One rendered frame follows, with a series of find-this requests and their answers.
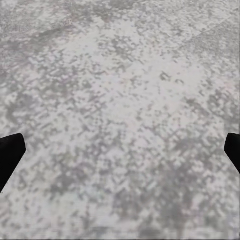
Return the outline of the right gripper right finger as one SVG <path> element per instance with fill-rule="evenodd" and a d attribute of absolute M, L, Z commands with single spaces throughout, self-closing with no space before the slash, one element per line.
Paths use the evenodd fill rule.
<path fill-rule="evenodd" d="M 240 134 L 229 133 L 224 146 L 224 151 L 240 172 Z"/>

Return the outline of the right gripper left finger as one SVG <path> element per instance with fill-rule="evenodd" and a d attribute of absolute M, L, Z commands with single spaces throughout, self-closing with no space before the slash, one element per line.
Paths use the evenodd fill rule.
<path fill-rule="evenodd" d="M 26 153 L 22 133 L 0 138 L 0 193 Z"/>

